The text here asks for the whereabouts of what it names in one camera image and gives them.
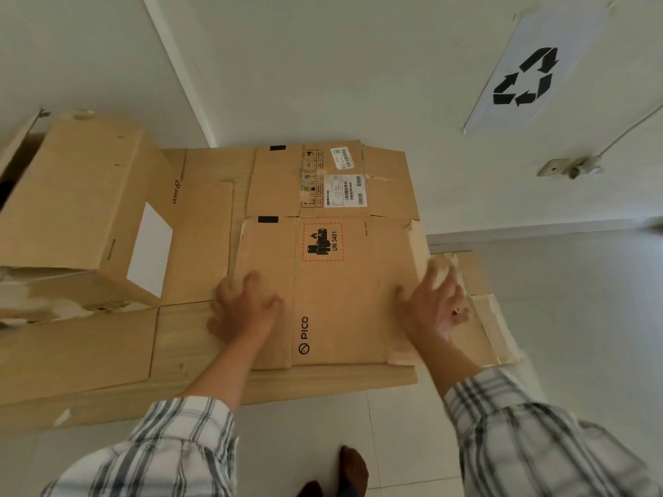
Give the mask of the person's left hand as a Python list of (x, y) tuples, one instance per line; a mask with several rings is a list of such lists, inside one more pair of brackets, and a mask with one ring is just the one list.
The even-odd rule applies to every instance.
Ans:
[(226, 344), (242, 342), (254, 352), (261, 351), (277, 326), (265, 326), (261, 317), (263, 305), (274, 296), (267, 293), (263, 278), (256, 270), (246, 274), (240, 282), (232, 277), (223, 278), (210, 301), (208, 331)]

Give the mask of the person's right hand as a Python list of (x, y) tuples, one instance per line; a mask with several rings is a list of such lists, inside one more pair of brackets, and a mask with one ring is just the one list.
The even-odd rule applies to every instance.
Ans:
[(470, 319), (465, 293), (452, 266), (443, 270), (435, 259), (430, 258), (419, 284), (413, 290), (405, 291), (415, 322), (398, 322), (416, 349), (431, 342), (449, 341), (452, 331)]

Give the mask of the cardboard box battery label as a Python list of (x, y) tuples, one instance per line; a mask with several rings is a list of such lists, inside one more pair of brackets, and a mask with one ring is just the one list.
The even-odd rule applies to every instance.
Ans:
[(411, 292), (430, 253), (421, 222), (383, 216), (247, 218), (235, 275), (261, 275), (285, 309), (256, 370), (322, 365), (415, 366), (399, 329), (396, 287)]

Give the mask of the person's right forearm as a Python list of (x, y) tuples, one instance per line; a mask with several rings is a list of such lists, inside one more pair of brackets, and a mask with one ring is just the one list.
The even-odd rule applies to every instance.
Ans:
[(436, 333), (413, 342), (454, 426), (465, 497), (663, 497), (644, 461), (604, 427), (535, 400)]

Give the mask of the person's left forearm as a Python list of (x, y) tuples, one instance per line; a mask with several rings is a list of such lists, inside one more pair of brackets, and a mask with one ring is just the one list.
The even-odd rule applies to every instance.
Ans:
[(127, 440), (82, 457), (39, 497), (236, 497), (234, 413), (265, 338), (244, 333)]

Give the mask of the torn cardboard flap piece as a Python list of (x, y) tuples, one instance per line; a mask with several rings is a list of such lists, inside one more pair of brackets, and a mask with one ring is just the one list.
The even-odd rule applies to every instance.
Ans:
[(468, 320), (452, 330), (454, 345), (476, 365), (484, 368), (517, 364), (524, 359), (511, 335), (501, 307), (485, 279), (478, 256), (472, 251), (446, 252), (433, 256), (445, 275), (453, 266), (465, 293), (463, 307)]

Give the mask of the plain flattened cardboard sheet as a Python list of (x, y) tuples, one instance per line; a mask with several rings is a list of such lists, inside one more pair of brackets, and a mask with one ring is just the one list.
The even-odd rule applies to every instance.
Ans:
[(165, 149), (180, 177), (181, 217), (173, 233), (162, 305), (211, 300), (232, 269), (256, 148)]

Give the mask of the large flattened cardboard base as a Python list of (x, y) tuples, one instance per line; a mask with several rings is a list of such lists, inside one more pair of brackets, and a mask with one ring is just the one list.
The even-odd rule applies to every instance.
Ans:
[[(180, 393), (211, 362), (216, 340), (205, 303), (159, 311), (148, 380), (0, 406), (0, 438), (142, 418), (149, 406)], [(298, 400), (408, 386), (415, 367), (385, 364), (293, 367), (251, 373), (243, 404)]]

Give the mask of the flattened cardboard box shipping labels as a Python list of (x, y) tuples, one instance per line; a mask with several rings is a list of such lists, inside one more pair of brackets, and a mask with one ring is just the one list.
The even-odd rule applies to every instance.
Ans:
[(258, 148), (246, 216), (420, 219), (405, 153), (358, 140)]

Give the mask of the person's foot in dark sock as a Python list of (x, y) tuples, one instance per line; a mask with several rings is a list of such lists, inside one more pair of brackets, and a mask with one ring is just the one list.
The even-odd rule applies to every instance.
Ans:
[(337, 497), (365, 497), (369, 470), (360, 453), (347, 445), (339, 451)]

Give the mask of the cardboard box with white label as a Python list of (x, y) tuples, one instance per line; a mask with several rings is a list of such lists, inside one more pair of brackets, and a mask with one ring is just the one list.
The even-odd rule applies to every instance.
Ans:
[(0, 213), (0, 327), (161, 304), (182, 186), (145, 129), (52, 114)]

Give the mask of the white recycling symbol paper sign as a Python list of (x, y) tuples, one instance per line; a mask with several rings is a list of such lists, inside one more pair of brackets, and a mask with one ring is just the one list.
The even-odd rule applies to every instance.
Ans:
[(523, 14), (463, 127), (523, 129), (551, 100), (609, 18), (609, 0), (549, 0)]

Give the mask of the open cardboard box dark inside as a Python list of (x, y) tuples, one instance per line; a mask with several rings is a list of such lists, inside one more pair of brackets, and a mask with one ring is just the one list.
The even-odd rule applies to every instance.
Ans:
[(45, 140), (52, 112), (41, 108), (0, 149), (0, 213)]

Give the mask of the white wall socket with plug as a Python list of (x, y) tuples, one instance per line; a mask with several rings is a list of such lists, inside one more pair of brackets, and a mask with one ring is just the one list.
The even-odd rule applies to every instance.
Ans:
[(582, 175), (598, 175), (602, 172), (601, 156), (582, 156), (575, 159), (551, 159), (538, 170), (536, 176), (564, 175), (573, 181)]

